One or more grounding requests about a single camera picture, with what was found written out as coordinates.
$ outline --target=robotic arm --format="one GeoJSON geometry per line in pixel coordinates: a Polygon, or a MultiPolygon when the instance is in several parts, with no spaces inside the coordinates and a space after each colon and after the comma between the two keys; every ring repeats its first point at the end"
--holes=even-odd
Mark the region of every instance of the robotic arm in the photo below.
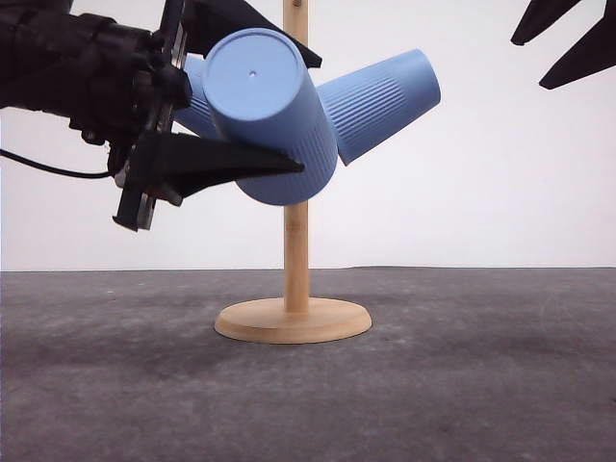
{"type": "MultiPolygon", "coordinates": [[[[0,0],[0,109],[67,117],[85,142],[108,142],[108,174],[122,188],[115,222],[149,229],[157,199],[179,206],[209,186],[303,170],[262,147],[170,133],[174,111],[191,101],[187,53],[205,56],[241,29],[278,30],[244,0],[167,0],[156,32],[71,15],[71,6],[72,0],[0,0]]],[[[295,44],[307,66],[321,65],[295,44]]]]}
{"type": "MultiPolygon", "coordinates": [[[[524,45],[533,40],[580,0],[532,0],[511,41],[524,45]]],[[[616,65],[616,0],[607,0],[605,13],[588,33],[563,56],[540,85],[555,89],[616,65]]]]}

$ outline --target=gray carpet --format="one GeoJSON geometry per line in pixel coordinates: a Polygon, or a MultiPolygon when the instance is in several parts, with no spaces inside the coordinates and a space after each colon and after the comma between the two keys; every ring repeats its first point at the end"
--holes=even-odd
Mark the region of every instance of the gray carpet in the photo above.
{"type": "Polygon", "coordinates": [[[280,271],[5,273],[8,462],[616,460],[616,269],[343,269],[374,327],[220,337],[280,271]]]}

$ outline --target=wooden pole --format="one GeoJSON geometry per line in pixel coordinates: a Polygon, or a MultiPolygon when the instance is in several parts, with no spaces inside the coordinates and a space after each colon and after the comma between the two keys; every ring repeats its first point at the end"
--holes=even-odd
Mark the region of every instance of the wooden pole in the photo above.
{"type": "MultiPolygon", "coordinates": [[[[308,46],[308,0],[283,0],[286,33],[308,46]]],[[[285,207],[285,311],[307,313],[310,296],[308,267],[308,201],[285,207]]]]}

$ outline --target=round wooden base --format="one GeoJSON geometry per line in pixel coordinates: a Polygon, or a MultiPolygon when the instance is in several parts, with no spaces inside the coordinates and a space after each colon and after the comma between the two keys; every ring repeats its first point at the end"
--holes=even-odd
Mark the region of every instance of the round wooden base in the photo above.
{"type": "Polygon", "coordinates": [[[225,308],[215,329],[247,342],[315,344],[352,337],[371,326],[366,308],[349,301],[310,298],[307,313],[292,313],[285,311],[283,298],[266,298],[225,308]]]}

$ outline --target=white wall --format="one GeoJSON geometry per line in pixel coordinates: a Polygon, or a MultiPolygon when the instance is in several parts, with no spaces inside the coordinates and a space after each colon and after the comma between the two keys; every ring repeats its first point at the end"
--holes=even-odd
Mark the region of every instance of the white wall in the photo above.
{"type": "MultiPolygon", "coordinates": [[[[279,0],[252,0],[276,23],[279,0]]],[[[443,102],[348,168],[311,202],[315,268],[615,266],[616,69],[561,90],[537,82],[602,15],[586,0],[524,48],[527,0],[312,0],[322,83],[420,47],[443,102]]],[[[76,0],[155,28],[163,0],[76,0]]],[[[3,110],[4,147],[97,171],[106,153],[67,120],[3,110]]],[[[280,268],[282,210],[235,185],[160,203],[150,232],[111,221],[111,180],[65,179],[2,161],[4,270],[280,268]]]]}

